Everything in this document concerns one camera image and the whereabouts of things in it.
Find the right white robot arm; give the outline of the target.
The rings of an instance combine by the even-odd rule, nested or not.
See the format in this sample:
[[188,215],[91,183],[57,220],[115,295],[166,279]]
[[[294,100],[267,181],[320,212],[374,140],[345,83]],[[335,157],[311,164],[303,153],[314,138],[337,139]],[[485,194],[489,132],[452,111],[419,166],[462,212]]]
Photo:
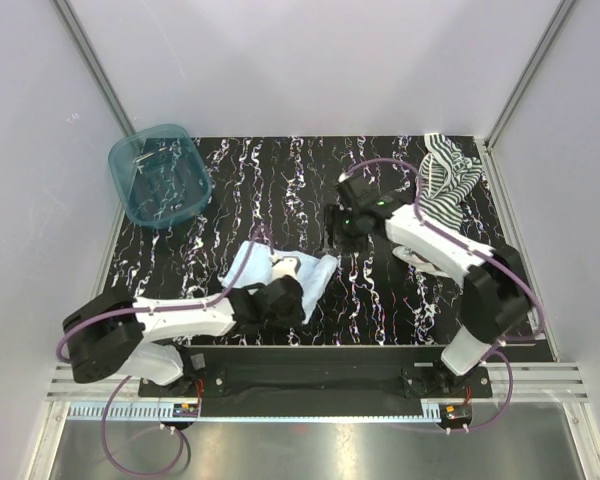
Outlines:
[[364,211],[336,204],[324,209],[326,246],[357,252],[372,233],[406,247],[444,272],[462,290],[462,326],[441,353],[434,384],[456,396],[470,383],[469,373],[505,334],[538,308],[519,252],[470,240],[420,213],[415,205],[380,200]]

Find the black white striped towel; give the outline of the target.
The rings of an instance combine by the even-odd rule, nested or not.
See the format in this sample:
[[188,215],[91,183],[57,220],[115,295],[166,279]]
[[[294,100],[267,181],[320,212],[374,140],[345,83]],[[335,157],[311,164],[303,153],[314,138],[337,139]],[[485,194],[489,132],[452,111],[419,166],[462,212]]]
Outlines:
[[482,176],[482,162],[441,133],[427,133],[424,143],[427,154],[419,166],[422,183],[417,193],[420,213],[439,229],[459,234],[462,203]]

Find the light blue towel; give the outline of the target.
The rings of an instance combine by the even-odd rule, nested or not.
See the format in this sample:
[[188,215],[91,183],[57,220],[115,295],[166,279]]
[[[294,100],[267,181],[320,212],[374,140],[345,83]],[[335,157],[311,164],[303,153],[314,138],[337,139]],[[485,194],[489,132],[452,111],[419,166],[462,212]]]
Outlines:
[[339,261],[331,255],[321,258],[302,253],[300,251],[271,251],[268,245],[255,242],[251,254],[241,274],[238,274],[244,257],[248,250],[249,242],[244,241],[224,277],[220,277],[223,288],[226,288],[235,277],[238,277],[235,288],[245,287],[255,283],[267,283],[272,276],[271,256],[297,257],[300,267],[297,278],[303,289],[302,308],[305,313],[303,325],[307,325],[315,311],[318,301],[322,298],[326,287],[334,275]]

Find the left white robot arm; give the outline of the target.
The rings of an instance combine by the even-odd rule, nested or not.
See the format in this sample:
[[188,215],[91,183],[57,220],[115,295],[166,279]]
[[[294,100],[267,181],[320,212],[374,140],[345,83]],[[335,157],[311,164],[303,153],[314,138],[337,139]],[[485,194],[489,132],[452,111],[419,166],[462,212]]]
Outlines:
[[194,388],[196,372],[166,340],[295,328],[305,319],[302,300],[303,289],[291,275],[197,303],[134,298],[125,288],[115,287],[65,318],[57,354],[71,366],[78,384],[121,374],[148,379],[183,396]]

